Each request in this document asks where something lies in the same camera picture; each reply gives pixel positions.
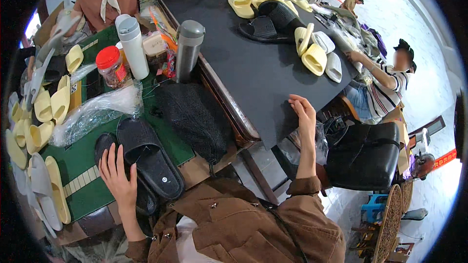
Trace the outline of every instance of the gray water bottle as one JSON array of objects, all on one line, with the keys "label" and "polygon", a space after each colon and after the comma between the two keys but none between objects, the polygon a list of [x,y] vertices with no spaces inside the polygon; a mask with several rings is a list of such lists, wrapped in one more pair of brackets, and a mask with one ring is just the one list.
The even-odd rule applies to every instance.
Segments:
[{"label": "gray water bottle", "polygon": [[190,80],[190,73],[198,59],[204,35],[205,28],[194,20],[188,19],[178,27],[175,82],[184,83]]}]

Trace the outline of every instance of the hand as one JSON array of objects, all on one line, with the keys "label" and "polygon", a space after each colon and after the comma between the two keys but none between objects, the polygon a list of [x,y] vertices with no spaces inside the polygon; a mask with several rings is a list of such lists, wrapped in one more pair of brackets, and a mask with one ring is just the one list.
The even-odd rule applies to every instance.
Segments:
[{"label": "hand", "polygon": [[361,62],[365,59],[365,56],[356,51],[345,52],[348,60],[351,62]]},{"label": "hand", "polygon": [[117,201],[120,216],[134,214],[137,202],[137,164],[130,168],[130,181],[125,176],[124,147],[119,146],[117,151],[117,165],[115,157],[115,143],[109,150],[104,150],[99,160],[99,173],[110,193]]},{"label": "hand", "polygon": [[289,95],[288,102],[299,117],[301,147],[315,150],[315,109],[306,98],[298,95]]}]

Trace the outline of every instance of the black mesh bag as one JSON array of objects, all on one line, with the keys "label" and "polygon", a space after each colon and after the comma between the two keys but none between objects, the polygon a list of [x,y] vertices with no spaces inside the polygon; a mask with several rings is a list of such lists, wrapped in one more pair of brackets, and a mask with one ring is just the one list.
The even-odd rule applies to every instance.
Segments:
[{"label": "black mesh bag", "polygon": [[213,166],[226,154],[233,136],[214,96],[198,84],[171,84],[159,87],[155,98],[155,113],[208,162],[214,176]]}]

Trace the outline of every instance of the snack jar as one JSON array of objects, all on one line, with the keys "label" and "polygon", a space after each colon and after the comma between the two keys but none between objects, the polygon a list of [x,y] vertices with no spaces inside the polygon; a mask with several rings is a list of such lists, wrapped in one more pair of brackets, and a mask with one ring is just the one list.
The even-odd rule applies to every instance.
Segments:
[{"label": "snack jar", "polygon": [[130,78],[116,46],[109,46],[99,51],[96,56],[96,65],[97,70],[111,89],[122,87]]}]

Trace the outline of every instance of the striped shirt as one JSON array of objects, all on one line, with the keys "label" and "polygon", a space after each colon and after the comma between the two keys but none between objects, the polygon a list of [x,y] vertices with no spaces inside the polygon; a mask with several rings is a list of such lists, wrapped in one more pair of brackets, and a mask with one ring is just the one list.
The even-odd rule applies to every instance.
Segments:
[{"label": "striped shirt", "polygon": [[392,65],[380,64],[380,68],[395,78],[396,85],[391,90],[374,80],[373,83],[367,86],[367,101],[374,118],[384,117],[400,103],[408,89],[408,82],[413,76],[413,73],[394,70]]}]

